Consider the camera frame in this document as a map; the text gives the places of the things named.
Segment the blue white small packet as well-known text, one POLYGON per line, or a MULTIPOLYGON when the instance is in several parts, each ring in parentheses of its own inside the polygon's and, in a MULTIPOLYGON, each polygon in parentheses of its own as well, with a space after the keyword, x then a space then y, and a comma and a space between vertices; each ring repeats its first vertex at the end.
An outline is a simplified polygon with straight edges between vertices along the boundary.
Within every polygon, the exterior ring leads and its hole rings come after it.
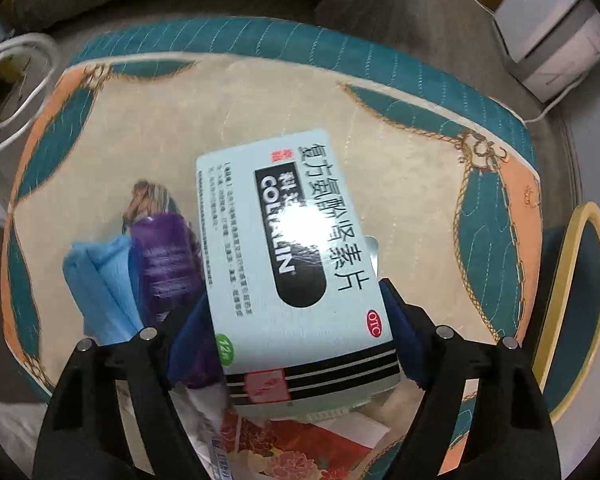
POLYGON ((221 439, 212 434, 209 443, 210 460, 214 480, 233 480, 234 476, 230 469, 230 461, 222 448, 221 439))

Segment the blue face mask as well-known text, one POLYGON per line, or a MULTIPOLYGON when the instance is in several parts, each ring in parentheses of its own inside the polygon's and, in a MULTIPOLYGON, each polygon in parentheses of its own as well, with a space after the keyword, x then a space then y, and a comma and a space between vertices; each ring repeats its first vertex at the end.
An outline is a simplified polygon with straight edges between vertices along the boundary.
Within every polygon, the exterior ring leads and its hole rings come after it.
POLYGON ((143 328, 129 261, 132 238, 73 243, 62 273, 83 316, 83 331, 99 344, 120 344, 143 328))

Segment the purple plastic wrapper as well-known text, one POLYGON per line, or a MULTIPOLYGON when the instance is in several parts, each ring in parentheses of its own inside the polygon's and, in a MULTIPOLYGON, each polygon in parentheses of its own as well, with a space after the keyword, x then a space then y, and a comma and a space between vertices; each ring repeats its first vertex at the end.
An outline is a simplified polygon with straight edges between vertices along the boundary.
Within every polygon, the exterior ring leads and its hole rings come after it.
POLYGON ((199 244, 179 214, 155 214, 131 226, 130 274, 144 325, 185 310, 166 358, 170 382, 201 389, 220 382, 222 367, 209 310, 199 244))

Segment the red white paper cup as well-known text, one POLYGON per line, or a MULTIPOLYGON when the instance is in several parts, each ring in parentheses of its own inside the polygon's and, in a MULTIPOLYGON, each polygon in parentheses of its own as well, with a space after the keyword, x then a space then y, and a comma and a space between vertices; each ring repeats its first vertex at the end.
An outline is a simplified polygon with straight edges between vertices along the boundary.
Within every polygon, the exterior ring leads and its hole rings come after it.
POLYGON ((352 412, 316 424, 253 422, 224 412, 220 437, 235 479, 349 479, 389 428, 352 412))

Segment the pale green medicine box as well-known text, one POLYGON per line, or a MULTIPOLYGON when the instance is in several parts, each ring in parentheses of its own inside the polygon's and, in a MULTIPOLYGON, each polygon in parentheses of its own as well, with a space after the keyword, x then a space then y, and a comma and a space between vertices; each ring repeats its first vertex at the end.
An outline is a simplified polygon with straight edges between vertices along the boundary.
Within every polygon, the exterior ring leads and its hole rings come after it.
POLYGON ((196 190, 212 326, 238 414, 357 408, 399 383, 378 278, 326 131, 201 155, 196 190))

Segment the yellow rimmed teal trash bin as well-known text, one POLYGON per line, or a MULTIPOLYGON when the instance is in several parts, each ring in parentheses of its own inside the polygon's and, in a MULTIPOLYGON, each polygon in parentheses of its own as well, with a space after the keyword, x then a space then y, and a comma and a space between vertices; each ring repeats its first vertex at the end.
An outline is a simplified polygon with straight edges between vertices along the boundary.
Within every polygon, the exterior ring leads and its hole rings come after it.
POLYGON ((544 231, 531 321, 524 338, 550 419, 584 385, 600 348, 600 206, 577 206, 567 224, 544 231))

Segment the teal orange horse cushion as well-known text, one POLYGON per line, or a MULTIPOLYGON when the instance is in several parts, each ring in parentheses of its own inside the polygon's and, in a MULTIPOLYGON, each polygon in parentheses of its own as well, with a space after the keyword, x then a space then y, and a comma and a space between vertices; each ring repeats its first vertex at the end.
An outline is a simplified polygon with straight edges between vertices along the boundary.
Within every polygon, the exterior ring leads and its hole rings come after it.
MULTIPOLYGON (((47 406, 74 347, 92 338, 62 273, 72 244, 131 237, 140 219, 179 214, 204 269, 197 159, 311 130, 329 134, 378 285, 386 278, 467 340, 512 337, 521 348, 542 240, 533 146, 514 113, 451 75, 311 25, 192 18, 100 36, 41 89, 9 201, 2 308, 7 347, 47 406)), ((399 383, 357 408, 246 418, 364 414, 389 432, 349 479, 388 479, 424 396, 399 365, 399 383)), ((221 439, 224 412, 235 411, 224 373, 201 389, 171 384, 213 479, 210 437, 221 439)), ((444 471, 460 462, 477 390, 466 382, 444 471)), ((126 382, 117 395, 133 463, 150 474, 126 382)))

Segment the white air purifier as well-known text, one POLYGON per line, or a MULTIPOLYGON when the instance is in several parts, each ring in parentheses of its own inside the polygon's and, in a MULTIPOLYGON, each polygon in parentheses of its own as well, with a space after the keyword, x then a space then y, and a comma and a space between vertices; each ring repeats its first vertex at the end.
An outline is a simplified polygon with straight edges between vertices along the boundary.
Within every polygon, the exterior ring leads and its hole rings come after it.
POLYGON ((505 67, 542 103, 600 62, 591 0, 503 0, 493 19, 505 67))

